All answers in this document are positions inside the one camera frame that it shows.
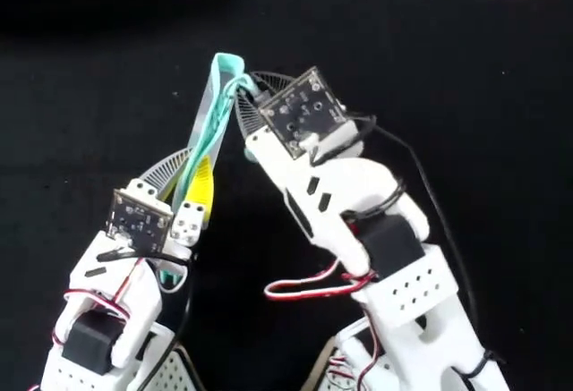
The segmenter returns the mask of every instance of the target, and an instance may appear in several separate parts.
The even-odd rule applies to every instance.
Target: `hole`
[[[319,211],[324,212],[329,208],[330,198],[332,195],[329,192],[325,192],[321,196],[321,201],[319,201]]]

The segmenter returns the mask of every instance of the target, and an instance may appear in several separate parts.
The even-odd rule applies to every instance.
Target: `black cable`
[[[398,179],[398,186],[396,189],[380,204],[372,206],[366,210],[356,212],[354,210],[348,210],[340,214],[343,219],[349,223],[354,223],[355,221],[361,221],[363,219],[368,219],[375,217],[379,214],[386,212],[389,208],[394,206],[396,202],[402,197],[402,194],[406,192],[406,185],[403,179]]]
[[[368,117],[354,116],[353,119],[364,121],[364,120],[367,120]],[[414,161],[414,164],[416,166],[418,174],[420,175],[420,178],[422,179],[423,187],[425,188],[426,192],[428,193],[428,196],[430,197],[430,201],[432,202],[433,208],[435,209],[436,214],[438,215],[438,219],[440,220],[444,235],[446,236],[446,241],[448,242],[449,248],[450,248],[452,255],[454,256],[454,260],[456,261],[456,264],[458,266],[459,274],[460,274],[460,277],[462,280],[462,285],[464,286],[464,288],[466,290],[467,305],[468,305],[467,308],[469,310],[469,318],[470,318],[470,321],[472,322],[472,325],[474,326],[474,328],[477,329],[477,323],[478,323],[477,304],[475,302],[475,293],[474,293],[474,290],[472,288],[472,283],[471,283],[471,280],[469,278],[469,274],[467,273],[466,264],[464,263],[464,261],[462,259],[458,245],[456,244],[456,241],[454,240],[454,236],[453,236],[451,230],[449,229],[449,225],[448,225],[448,221],[446,220],[446,216],[444,215],[444,213],[441,210],[440,204],[438,203],[436,195],[433,192],[433,189],[430,185],[430,182],[428,180],[426,172],[423,170],[422,162],[420,161],[418,156],[415,154],[414,149],[407,142],[400,139],[397,135],[393,134],[392,132],[387,131],[386,129],[381,128],[377,124],[374,125],[374,130],[376,132],[382,134],[383,136],[387,137],[388,139],[396,142],[402,148],[407,149],[408,152],[410,153],[410,156],[412,157],[412,159]]]
[[[311,166],[315,167],[315,166],[323,165],[324,163],[326,163],[330,159],[332,159],[336,156],[339,156],[340,154],[342,154],[347,149],[352,148],[354,145],[356,145],[358,142],[362,141],[364,138],[366,138],[366,136],[368,136],[370,133],[372,133],[372,131],[376,127],[376,115],[371,115],[371,116],[365,117],[363,120],[366,121],[364,127],[353,138],[351,138],[351,139],[347,140],[346,142],[338,145],[334,149],[331,149],[330,151],[325,152],[324,154],[321,155],[320,158],[317,158],[316,160],[314,159],[314,157],[316,156],[316,154],[318,152],[317,149],[315,149],[311,154],[309,154],[310,159],[311,159]]]
[[[119,259],[162,259],[164,261],[178,264],[179,266],[187,266],[189,264],[189,260],[179,259],[178,257],[164,254],[163,252],[108,251],[103,252],[96,257],[96,260],[100,263],[117,261]]]
[[[184,332],[185,326],[187,325],[187,321],[189,320],[189,316],[191,314],[191,299],[192,299],[192,292],[193,292],[193,284],[192,284],[192,261],[191,259],[184,260],[179,259],[178,257],[174,257],[172,255],[164,254],[162,252],[136,252],[136,251],[127,251],[127,252],[120,252],[120,251],[109,251],[103,252],[99,254],[96,259],[99,262],[109,262],[109,261],[117,261],[119,259],[162,259],[165,261],[170,261],[172,263],[186,266],[187,267],[187,303],[185,304],[183,316],[181,317],[181,323],[179,324],[179,328],[173,335],[173,339],[167,345],[166,350],[161,354],[159,360],[155,367],[150,371],[150,374],[141,382],[141,385],[137,388],[137,391],[144,391],[145,388],[150,384],[153,377],[158,373],[159,369],[171,353],[175,345],[177,344],[179,338]]]
[[[167,359],[169,354],[173,351],[173,348],[175,348],[175,346],[177,345],[179,338],[181,337],[181,335],[183,334],[183,332],[185,330],[185,326],[187,325],[187,321],[189,320],[189,317],[191,315],[191,300],[192,300],[192,295],[193,295],[193,284],[192,284],[193,273],[192,273],[192,262],[191,261],[187,262],[187,271],[188,271],[188,274],[187,274],[187,288],[188,288],[187,303],[185,304],[185,309],[183,312],[183,316],[181,317],[181,323],[179,324],[179,328],[177,329],[177,331],[173,335],[173,339],[171,339],[171,342],[169,342],[165,351],[161,354],[161,357],[159,357],[157,364],[150,371],[150,374],[145,378],[145,380],[143,380],[143,382],[141,382],[141,385],[139,385],[139,387],[137,388],[137,391],[144,391],[145,388],[150,384],[151,380],[155,377],[155,375],[157,375],[159,369],[161,369],[161,367],[163,366],[163,363],[165,362],[165,360]]]

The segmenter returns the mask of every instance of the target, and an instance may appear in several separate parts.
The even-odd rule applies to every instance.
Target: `black background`
[[[103,226],[112,189],[186,143],[217,51],[251,70],[297,75],[316,64],[349,108],[411,142],[474,281],[480,336],[508,361],[508,382],[570,389],[572,8],[0,0],[3,389],[39,381],[67,275]],[[367,156],[403,175],[431,214],[406,156],[377,138]],[[358,311],[347,298],[261,295],[271,279],[307,276],[329,255],[308,246],[243,159],[234,123],[216,189],[184,341],[210,390],[297,389]]]

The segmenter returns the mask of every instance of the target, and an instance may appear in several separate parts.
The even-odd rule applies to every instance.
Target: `white wire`
[[[328,269],[324,270],[323,272],[319,273],[316,276],[305,277],[303,279],[280,279],[278,281],[271,282],[270,284],[265,286],[263,292],[270,299],[276,300],[276,299],[291,299],[293,297],[298,297],[298,296],[313,296],[313,295],[320,296],[320,295],[323,295],[324,293],[328,293],[331,291],[340,291],[340,290],[344,290],[344,289],[353,288],[355,285],[333,286],[330,288],[320,288],[317,290],[306,290],[306,291],[299,291],[299,292],[295,292],[295,293],[275,293],[272,291],[273,288],[275,288],[275,287],[299,286],[302,284],[310,284],[313,282],[319,282],[322,279],[332,275],[334,273],[334,271],[337,269],[339,264],[340,264],[340,260],[336,259],[336,261],[334,261]]]
[[[155,271],[155,277],[158,279],[159,290],[161,290],[161,292],[165,294],[177,293],[185,285],[185,281],[187,280],[188,276],[189,276],[189,269],[184,268],[183,277],[179,280],[177,285],[174,286],[173,288],[165,288],[165,286],[161,284],[161,278],[159,277],[159,269]]]

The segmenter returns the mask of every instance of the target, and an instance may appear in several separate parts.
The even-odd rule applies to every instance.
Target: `wire bundle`
[[[318,290],[304,290],[293,293],[276,293],[277,290],[282,288],[319,282],[331,276],[339,265],[340,265],[340,260],[336,259],[330,265],[330,267],[321,271],[315,276],[310,276],[303,279],[280,279],[278,281],[271,282],[270,284],[265,286],[263,291],[267,296],[267,298],[272,301],[292,302],[302,299],[312,299],[316,297],[330,297],[335,295],[345,295],[345,294],[355,293],[363,289],[365,286],[367,286],[368,283],[372,281],[372,279],[375,277],[375,274],[373,272],[368,273],[367,275],[361,277],[355,277],[355,276],[350,276],[349,274],[343,274],[342,277],[345,278],[346,280],[352,281],[352,284],[333,286],[330,288],[321,288]]]

